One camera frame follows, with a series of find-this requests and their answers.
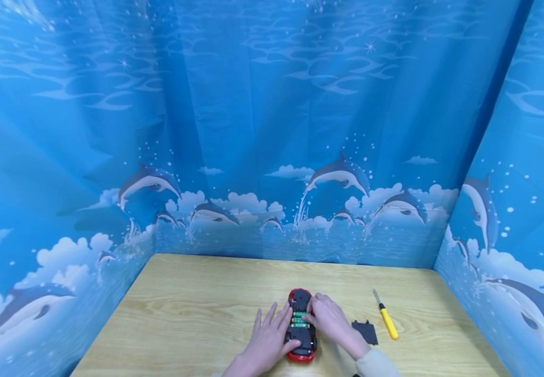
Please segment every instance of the jumping dolphin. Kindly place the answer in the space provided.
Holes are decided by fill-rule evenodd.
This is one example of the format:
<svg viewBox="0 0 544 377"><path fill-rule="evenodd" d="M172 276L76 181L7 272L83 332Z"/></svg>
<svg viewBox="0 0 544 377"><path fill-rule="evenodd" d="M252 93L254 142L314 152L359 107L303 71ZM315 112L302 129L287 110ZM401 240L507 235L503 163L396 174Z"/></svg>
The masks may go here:
<svg viewBox="0 0 544 377"><path fill-rule="evenodd" d="M172 223L172 225L177 226L175 218L173 218L173 216L165 208L161 208L159 211L157 211L156 219L164 219L165 221Z"/></svg>
<svg viewBox="0 0 544 377"><path fill-rule="evenodd" d="M345 208L345 207L343 207L343 208L341 208L340 210L336 211L336 213L332 216L332 219L331 219L330 221L332 221L332 220L334 220L334 219L336 219L336 218L338 218L338 219L346 219L346 220L348 220L348 222L349 222L350 224L353 224L353 225L356 224L355 221L354 221L354 219L353 219L353 215L352 215L351 212L350 212L347 208Z"/></svg>
<svg viewBox="0 0 544 377"><path fill-rule="evenodd" d="M379 207L379 209L376 210L374 215L372 215L372 218L374 219L382 210L387 208L387 205L390 203L398 206L400 208L400 213L402 213L403 215L412 215L417 217L423 224L427 223L426 208L419 199L417 199L414 195L410 193L408 189L385 200L384 203Z"/></svg>
<svg viewBox="0 0 544 377"><path fill-rule="evenodd" d="M474 222L481 228L485 250L489 254L498 239L498 213L490 194L490 174L488 173L484 180L475 177L465 179L462 190L473 201ZM481 251L479 247L477 258L481 255Z"/></svg>
<svg viewBox="0 0 544 377"><path fill-rule="evenodd" d="M12 289L9 294L12 300L0 313L0 340L6 332L23 322L43 317L54 303L75 297L66 286L53 283L36 285L28 289Z"/></svg>
<svg viewBox="0 0 544 377"><path fill-rule="evenodd" d="M108 261L116 261L117 258L112 253L109 253L108 251L102 251L100 253L100 257L98 257L98 266L102 265L104 262Z"/></svg>
<svg viewBox="0 0 544 377"><path fill-rule="evenodd" d="M475 278L479 278L479 271L477 270L477 267L475 267L475 265L471 263L469 246L467 246L467 242L462 238L454 238L454 241L458 244L461 255L464 258L467 267L469 267L469 270L473 271L473 274L475 274Z"/></svg>
<svg viewBox="0 0 544 377"><path fill-rule="evenodd" d="M240 222L235 215L233 215L230 211L216 205L211 201L211 199L207 199L207 203L202 203L196 206L195 210L192 211L190 221L194 219L196 214L210 217L215 222L225 221L240 226Z"/></svg>
<svg viewBox="0 0 544 377"><path fill-rule="evenodd" d="M277 217L272 217L263 222L263 225L260 228L260 231L263 231L265 226L271 224L273 227L278 228L280 231L282 231L282 234L284 234L284 229L282 227L282 223Z"/></svg>
<svg viewBox="0 0 544 377"><path fill-rule="evenodd" d="M136 174L132 175L127 182L121 187L118 193L118 202L121 210L125 211L125 204L127 203L127 197L134 192L140 190L143 187L156 187L157 191L169 190L177 197L181 198L180 185L177 183L177 179L168 171L161 168L154 168L140 164L140 169Z"/></svg>
<svg viewBox="0 0 544 377"><path fill-rule="evenodd" d="M489 286L509 295L519 306L521 318L542 340L544 348L544 293L510 279L487 279Z"/></svg>
<svg viewBox="0 0 544 377"><path fill-rule="evenodd" d="M343 152L339 154L338 160L326 164L313 173L305 192L314 190L317 183L329 180L339 181L339 185L343 188L355 186L364 195L370 197L370 182L368 182L366 173L357 164L346 159Z"/></svg>

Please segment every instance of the wooden table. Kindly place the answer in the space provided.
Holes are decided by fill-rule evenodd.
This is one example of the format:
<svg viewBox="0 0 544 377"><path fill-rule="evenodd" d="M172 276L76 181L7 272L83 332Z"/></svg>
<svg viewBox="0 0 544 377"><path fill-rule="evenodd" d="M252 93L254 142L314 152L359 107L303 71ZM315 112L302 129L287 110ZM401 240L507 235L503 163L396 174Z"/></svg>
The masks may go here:
<svg viewBox="0 0 544 377"><path fill-rule="evenodd" d="M223 372L249 340L258 307L303 287L334 298L350 321L370 320L403 376L509 374L432 270L156 254L73 377L205 376ZM399 332L387 334L372 287ZM351 377L354 362L323 337L309 365L272 376Z"/></svg>

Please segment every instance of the right hand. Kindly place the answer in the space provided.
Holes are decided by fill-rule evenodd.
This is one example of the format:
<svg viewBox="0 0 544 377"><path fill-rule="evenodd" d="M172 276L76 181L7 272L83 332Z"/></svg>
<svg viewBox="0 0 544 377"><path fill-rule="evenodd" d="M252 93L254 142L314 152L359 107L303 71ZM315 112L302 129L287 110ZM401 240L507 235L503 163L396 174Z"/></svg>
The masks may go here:
<svg viewBox="0 0 544 377"><path fill-rule="evenodd" d="M307 305L304 321L311 323L329 339L337 343L354 360L362 358L370 346L358 331L351 328L343 309L326 294L316 293Z"/></svg>

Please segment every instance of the toy car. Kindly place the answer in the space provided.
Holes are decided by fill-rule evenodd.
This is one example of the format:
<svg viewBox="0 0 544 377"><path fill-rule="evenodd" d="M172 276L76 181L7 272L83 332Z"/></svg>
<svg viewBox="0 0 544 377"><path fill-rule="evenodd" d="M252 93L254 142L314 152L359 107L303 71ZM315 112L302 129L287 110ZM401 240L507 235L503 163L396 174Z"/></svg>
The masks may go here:
<svg viewBox="0 0 544 377"><path fill-rule="evenodd" d="M311 297L312 294L304 289L294 289L288 294L288 303L293 309L293 317L291 325L286 331L284 342L293 339L299 339L301 342L299 348L286 354L286 357L291 361L311 362L316 356L316 349L318 349L316 328L301 318L307 313L307 304Z"/></svg>

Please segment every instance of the blue curtain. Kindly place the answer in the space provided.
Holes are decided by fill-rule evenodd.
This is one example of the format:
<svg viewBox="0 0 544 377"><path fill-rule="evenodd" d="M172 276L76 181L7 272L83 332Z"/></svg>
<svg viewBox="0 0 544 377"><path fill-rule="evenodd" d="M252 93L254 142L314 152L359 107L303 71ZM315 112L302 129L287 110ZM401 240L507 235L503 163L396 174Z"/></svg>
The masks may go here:
<svg viewBox="0 0 544 377"><path fill-rule="evenodd" d="M514 376L544 377L543 1L525 24L436 270Z"/></svg>

